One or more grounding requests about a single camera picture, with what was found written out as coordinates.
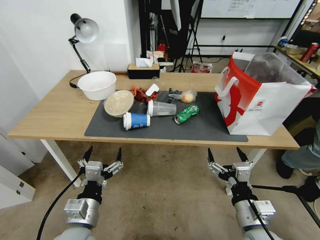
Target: tissue box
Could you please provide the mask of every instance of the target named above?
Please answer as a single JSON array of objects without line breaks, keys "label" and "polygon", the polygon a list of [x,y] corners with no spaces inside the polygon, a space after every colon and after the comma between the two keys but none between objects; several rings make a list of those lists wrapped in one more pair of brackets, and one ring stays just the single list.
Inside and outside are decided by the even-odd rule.
[{"label": "tissue box", "polygon": [[160,77],[159,64],[153,64],[152,67],[137,67],[135,64],[128,66],[129,79],[151,79],[153,77]]}]

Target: clear plastic cup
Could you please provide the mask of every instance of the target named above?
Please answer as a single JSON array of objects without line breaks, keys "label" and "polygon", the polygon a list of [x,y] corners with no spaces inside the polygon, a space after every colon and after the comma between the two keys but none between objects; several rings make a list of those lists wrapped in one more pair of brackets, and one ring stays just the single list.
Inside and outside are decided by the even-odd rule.
[{"label": "clear plastic cup", "polygon": [[154,102],[150,100],[148,103],[147,114],[152,116],[175,115],[177,106],[171,103]]}]

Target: desk lamp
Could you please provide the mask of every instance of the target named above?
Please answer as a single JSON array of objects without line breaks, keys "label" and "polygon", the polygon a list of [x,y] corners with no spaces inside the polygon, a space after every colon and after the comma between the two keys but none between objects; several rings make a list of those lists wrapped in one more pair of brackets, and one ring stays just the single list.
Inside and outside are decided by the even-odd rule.
[{"label": "desk lamp", "polygon": [[78,50],[76,49],[76,43],[93,42],[99,34],[98,24],[89,18],[82,18],[79,14],[76,13],[71,15],[70,20],[74,24],[75,35],[69,39],[69,43],[72,45],[74,51],[78,55],[80,62],[87,71],[87,73],[90,73],[91,69],[87,62],[80,56]]}]

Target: bag handle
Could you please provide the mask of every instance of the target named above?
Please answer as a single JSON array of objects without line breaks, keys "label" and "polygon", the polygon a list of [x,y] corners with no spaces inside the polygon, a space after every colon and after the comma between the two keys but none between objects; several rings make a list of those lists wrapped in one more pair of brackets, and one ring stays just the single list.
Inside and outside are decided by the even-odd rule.
[{"label": "bag handle", "polygon": [[219,97],[224,97],[228,94],[228,92],[230,91],[230,88],[232,87],[232,85],[235,83],[236,85],[238,84],[239,80],[236,77],[232,77],[230,79],[230,81],[228,82],[228,84],[226,85],[226,87],[224,89],[222,89],[222,75],[224,74],[224,72],[226,70],[229,70],[229,67],[225,67],[219,77],[219,84],[214,88],[218,94]]}]

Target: red and white paper bag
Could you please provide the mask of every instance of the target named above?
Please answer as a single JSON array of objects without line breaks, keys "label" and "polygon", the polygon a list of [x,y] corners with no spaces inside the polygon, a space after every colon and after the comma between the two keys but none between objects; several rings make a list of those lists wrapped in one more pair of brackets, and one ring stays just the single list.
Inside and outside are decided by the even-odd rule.
[{"label": "red and white paper bag", "polygon": [[314,90],[291,67],[278,61],[272,53],[232,54],[215,87],[215,100],[230,134],[272,135]]}]

